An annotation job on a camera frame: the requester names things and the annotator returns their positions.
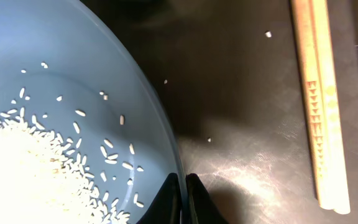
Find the pile of white rice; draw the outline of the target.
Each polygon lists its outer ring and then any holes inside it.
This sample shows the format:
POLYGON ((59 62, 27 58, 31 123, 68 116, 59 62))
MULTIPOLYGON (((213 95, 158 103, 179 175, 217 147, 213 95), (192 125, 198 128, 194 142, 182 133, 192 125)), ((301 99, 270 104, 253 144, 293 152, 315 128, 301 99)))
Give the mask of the pile of white rice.
POLYGON ((135 223, 143 165, 108 75, 52 60, 0 71, 0 214, 10 223, 135 223))

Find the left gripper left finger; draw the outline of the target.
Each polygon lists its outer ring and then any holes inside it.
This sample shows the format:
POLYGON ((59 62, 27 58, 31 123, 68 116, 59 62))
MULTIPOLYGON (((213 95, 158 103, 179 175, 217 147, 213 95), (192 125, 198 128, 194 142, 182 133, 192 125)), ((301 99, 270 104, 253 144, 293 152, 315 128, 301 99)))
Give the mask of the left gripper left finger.
POLYGON ((179 224, 181 192, 176 173, 168 174, 160 190, 137 224, 179 224))

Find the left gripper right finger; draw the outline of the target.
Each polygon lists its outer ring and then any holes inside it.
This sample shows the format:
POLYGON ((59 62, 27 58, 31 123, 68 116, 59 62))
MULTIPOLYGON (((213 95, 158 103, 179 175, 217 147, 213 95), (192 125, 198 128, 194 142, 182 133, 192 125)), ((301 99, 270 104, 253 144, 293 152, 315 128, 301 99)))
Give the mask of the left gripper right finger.
POLYGON ((192 224, 228 224, 196 174, 186 176, 186 187, 192 224))

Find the dark blue plate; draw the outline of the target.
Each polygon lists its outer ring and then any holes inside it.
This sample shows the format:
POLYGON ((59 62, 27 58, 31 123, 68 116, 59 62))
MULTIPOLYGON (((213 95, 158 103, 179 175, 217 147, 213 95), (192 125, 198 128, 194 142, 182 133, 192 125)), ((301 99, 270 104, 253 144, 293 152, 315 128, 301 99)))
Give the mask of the dark blue plate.
POLYGON ((93 182, 138 222, 165 182, 185 175, 158 95, 113 32, 80 1, 0 1, 0 121, 71 138, 93 182))

